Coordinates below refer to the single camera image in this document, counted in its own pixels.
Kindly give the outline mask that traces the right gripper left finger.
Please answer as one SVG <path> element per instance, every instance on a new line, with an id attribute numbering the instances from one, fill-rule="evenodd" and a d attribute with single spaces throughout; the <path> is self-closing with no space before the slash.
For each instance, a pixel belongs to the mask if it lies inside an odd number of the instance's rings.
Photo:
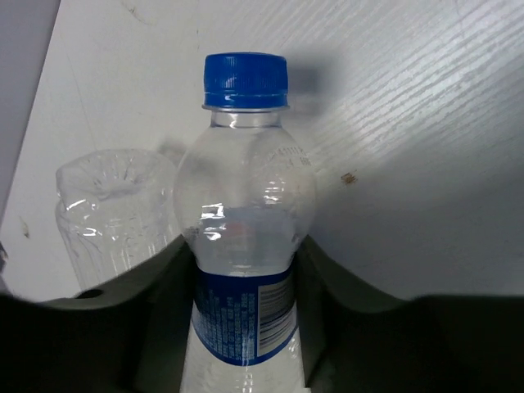
<path id="1" fill-rule="evenodd" d="M 1 297 L 4 392 L 176 392 L 195 265 L 182 238 L 73 298 Z"/>

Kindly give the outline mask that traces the clear bottle blue cap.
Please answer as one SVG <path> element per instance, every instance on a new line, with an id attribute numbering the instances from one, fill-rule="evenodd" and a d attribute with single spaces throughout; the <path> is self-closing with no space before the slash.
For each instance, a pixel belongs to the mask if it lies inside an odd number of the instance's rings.
<path id="1" fill-rule="evenodd" d="M 293 392 L 305 384 L 293 256 L 314 218 L 305 152 L 283 128 L 287 62 L 211 54 L 208 129 L 178 168 L 174 209 L 196 257 L 181 389 Z"/>

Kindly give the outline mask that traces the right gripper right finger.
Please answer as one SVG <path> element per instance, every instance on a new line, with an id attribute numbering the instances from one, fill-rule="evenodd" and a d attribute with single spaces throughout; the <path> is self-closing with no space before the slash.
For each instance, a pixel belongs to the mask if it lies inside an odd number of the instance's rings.
<path id="1" fill-rule="evenodd" d="M 520 392 L 523 299 L 401 300 L 311 239 L 294 259 L 305 383 L 312 392 Z"/>

